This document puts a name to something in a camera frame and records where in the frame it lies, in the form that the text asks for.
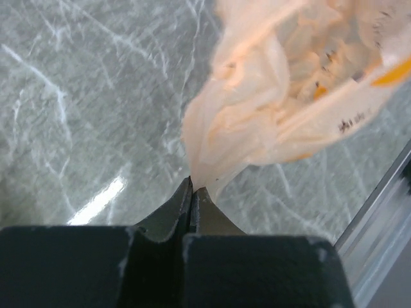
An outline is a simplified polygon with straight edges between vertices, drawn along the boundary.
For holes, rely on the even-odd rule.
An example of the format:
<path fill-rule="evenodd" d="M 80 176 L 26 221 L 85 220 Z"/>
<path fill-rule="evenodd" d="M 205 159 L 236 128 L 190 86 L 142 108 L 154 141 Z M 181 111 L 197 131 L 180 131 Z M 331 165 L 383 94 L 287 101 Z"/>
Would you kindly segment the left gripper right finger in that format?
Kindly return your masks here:
<path fill-rule="evenodd" d="M 184 236 L 184 307 L 353 307 L 342 262 L 326 239 L 247 235 L 212 202 L 193 195 Z"/>

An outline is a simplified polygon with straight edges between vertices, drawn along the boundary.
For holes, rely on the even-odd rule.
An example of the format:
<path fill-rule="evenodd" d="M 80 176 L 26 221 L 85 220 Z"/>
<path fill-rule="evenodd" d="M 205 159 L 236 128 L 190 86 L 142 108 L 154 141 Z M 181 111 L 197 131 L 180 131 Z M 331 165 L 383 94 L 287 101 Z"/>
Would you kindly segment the translucent orange plastic bag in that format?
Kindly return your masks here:
<path fill-rule="evenodd" d="M 194 189 L 310 157 L 410 77 L 409 1 L 217 1 L 223 33 L 182 121 Z"/>

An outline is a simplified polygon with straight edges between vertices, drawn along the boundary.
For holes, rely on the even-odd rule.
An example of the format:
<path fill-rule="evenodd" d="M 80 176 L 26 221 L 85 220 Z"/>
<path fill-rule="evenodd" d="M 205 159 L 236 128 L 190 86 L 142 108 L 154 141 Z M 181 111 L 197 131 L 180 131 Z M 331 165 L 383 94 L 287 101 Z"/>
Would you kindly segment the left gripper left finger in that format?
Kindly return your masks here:
<path fill-rule="evenodd" d="M 1 230 L 2 307 L 178 307 L 193 186 L 129 226 Z"/>

